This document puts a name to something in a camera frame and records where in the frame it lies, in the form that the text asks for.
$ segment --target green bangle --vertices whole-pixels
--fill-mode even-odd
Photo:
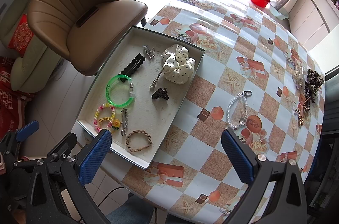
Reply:
[[[124,79],[127,79],[128,80],[128,83],[129,83],[129,99],[127,102],[123,103],[123,104],[116,104],[114,103],[112,100],[111,100],[111,97],[110,97],[110,89],[111,89],[111,86],[112,84],[118,80],[118,79],[121,79],[121,78],[124,78]],[[135,94],[134,94],[134,91],[133,91],[133,82],[132,82],[132,79],[126,75],[123,75],[123,74],[119,74],[119,75],[116,75],[114,76],[113,78],[111,78],[106,86],[106,98],[107,98],[107,101],[112,104],[113,106],[115,107],[126,107],[128,105],[131,104],[131,102],[133,102],[135,100]]]

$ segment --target braided bracelet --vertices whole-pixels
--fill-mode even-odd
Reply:
[[[148,140],[148,143],[149,143],[149,144],[148,144],[147,146],[144,146],[144,147],[141,147],[141,148],[137,148],[137,149],[131,148],[130,145],[129,145],[129,138],[130,138],[130,136],[132,136],[134,133],[142,133],[142,134],[144,134],[145,136],[147,136],[147,140]],[[128,134],[127,137],[126,137],[126,146],[127,146],[127,148],[129,149],[130,152],[142,151],[143,149],[146,149],[146,148],[150,147],[152,144],[153,144],[153,143],[152,143],[152,141],[151,141],[150,135],[149,135],[147,132],[145,132],[144,130],[134,130],[134,131],[132,131],[130,134]]]
[[[101,119],[99,119],[99,122],[98,122],[98,117],[99,117],[100,112],[103,111],[107,107],[110,107],[111,110],[112,110],[111,117],[101,118]],[[97,132],[100,132],[102,130],[102,128],[100,128],[100,124],[101,124],[102,121],[108,121],[108,125],[107,125],[106,129],[109,129],[111,127],[114,130],[118,130],[119,129],[120,121],[118,119],[115,119],[115,107],[113,105],[111,105],[109,103],[106,103],[106,104],[103,104],[103,105],[99,106],[97,111],[95,111],[94,118],[93,118],[93,124],[94,124],[95,130]]]

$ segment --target white tile floor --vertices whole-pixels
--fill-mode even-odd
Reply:
[[[147,4],[147,20],[151,19],[170,0],[139,0]],[[69,63],[65,62],[66,69],[59,80],[51,80],[46,87],[40,91],[37,97],[27,105],[26,123],[37,120],[40,128],[24,143],[22,154],[26,156],[41,156],[59,142],[68,132],[71,131],[82,101],[94,80],[94,76],[86,77],[80,74]],[[75,147],[73,153],[77,154],[80,148]],[[86,189],[98,204],[106,194],[120,185],[98,170],[92,183],[86,185]],[[119,189],[113,192],[109,198],[100,206],[103,213],[108,214],[118,208],[127,200],[128,190]],[[69,198],[67,191],[63,196],[74,219],[80,219],[74,205]],[[158,223],[165,222],[167,213],[158,210]]]

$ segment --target blue gripper pad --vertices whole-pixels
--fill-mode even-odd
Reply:
[[[91,183],[102,161],[110,150],[112,135],[107,130],[80,166],[79,181],[82,186]]]
[[[16,141],[23,142],[29,136],[31,136],[34,132],[39,129],[39,122],[38,121],[31,121],[28,125],[25,125],[22,129],[17,132]]]
[[[222,132],[221,145],[240,180],[245,184],[251,185],[254,180],[253,166],[227,129]]]

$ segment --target black hair clip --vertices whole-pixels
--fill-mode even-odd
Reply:
[[[135,71],[137,71],[137,69],[140,67],[140,65],[142,65],[145,60],[145,57],[139,53],[120,74],[131,77],[131,75],[134,74]],[[120,80],[123,83],[126,81],[125,78],[120,78]]]
[[[152,99],[159,99],[159,98],[163,98],[165,100],[168,100],[169,97],[167,95],[167,90],[166,88],[164,88],[164,90],[162,90],[162,88],[159,88],[157,91],[154,92],[154,94],[152,95]]]

